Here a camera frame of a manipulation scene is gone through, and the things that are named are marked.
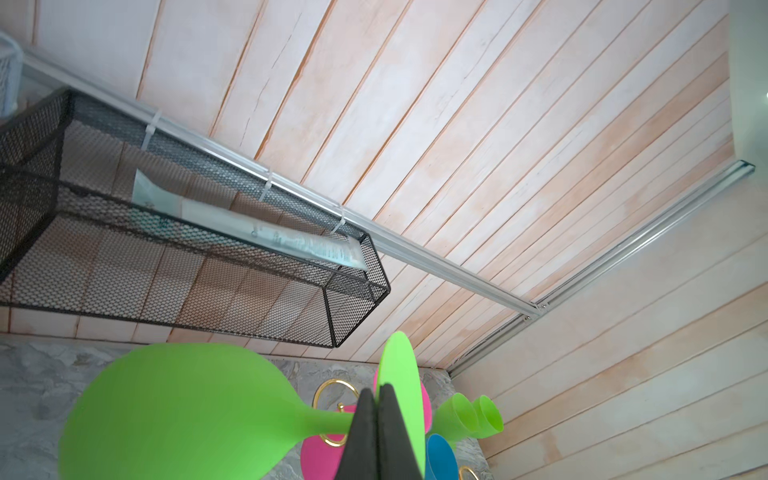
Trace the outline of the green wine glass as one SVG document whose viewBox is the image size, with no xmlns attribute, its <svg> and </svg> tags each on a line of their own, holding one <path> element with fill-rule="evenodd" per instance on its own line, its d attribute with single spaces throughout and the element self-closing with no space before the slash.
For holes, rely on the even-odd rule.
<svg viewBox="0 0 768 480">
<path fill-rule="evenodd" d="M 387 341 L 371 389 L 396 392 L 426 470 L 421 383 L 408 337 Z M 105 368 L 59 441 L 63 479 L 260 479 L 298 443 L 346 435 L 354 413 L 306 404 L 263 356 L 227 344 L 155 344 Z"/>
<path fill-rule="evenodd" d="M 504 431 L 501 412 L 491 398 L 481 395 L 472 402 L 477 416 L 478 427 L 471 434 L 472 438 L 485 439 Z"/>
<path fill-rule="evenodd" d="M 472 437 L 478 428 L 479 419 L 472 402 L 465 395 L 455 393 L 433 414 L 429 435 L 439 435 L 450 444 L 456 444 Z"/>
</svg>

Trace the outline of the pink wine glass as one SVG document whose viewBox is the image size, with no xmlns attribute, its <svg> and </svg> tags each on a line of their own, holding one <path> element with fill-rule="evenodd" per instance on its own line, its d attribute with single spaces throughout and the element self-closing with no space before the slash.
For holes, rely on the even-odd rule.
<svg viewBox="0 0 768 480">
<path fill-rule="evenodd" d="M 321 384 L 316 390 L 313 396 L 313 407 L 317 406 L 324 390 L 332 385 L 344 386 L 355 394 L 356 397 L 359 397 L 359 391 L 349 382 L 342 379 L 330 379 Z M 425 433 L 428 433 L 433 422 L 432 406 L 423 383 L 421 384 L 421 391 Z M 344 413 L 355 413 L 356 405 L 338 403 L 337 410 Z M 318 435 L 304 440 L 300 451 L 300 465 L 304 479 L 334 479 L 346 442 L 346 435 Z"/>
</svg>

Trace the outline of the blue wine glass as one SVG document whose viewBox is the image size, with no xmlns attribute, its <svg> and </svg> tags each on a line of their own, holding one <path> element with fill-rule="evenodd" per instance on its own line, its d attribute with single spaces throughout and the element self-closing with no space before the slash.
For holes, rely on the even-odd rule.
<svg viewBox="0 0 768 480">
<path fill-rule="evenodd" d="M 426 439 L 426 480 L 458 480 L 459 466 L 447 440 L 433 434 Z"/>
</svg>

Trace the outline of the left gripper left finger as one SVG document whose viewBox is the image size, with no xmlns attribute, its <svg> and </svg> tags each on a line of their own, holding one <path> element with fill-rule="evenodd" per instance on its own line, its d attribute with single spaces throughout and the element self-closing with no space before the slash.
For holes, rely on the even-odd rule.
<svg viewBox="0 0 768 480">
<path fill-rule="evenodd" d="M 336 480 L 378 478 L 378 407 L 371 389 L 361 391 Z"/>
</svg>

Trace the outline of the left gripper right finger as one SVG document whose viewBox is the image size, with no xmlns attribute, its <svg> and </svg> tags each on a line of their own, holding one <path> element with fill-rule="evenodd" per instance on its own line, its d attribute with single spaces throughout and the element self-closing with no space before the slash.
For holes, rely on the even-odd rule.
<svg viewBox="0 0 768 480">
<path fill-rule="evenodd" d="M 377 469 L 385 480 L 422 479 L 396 392 L 391 384 L 379 389 L 377 403 Z"/>
</svg>

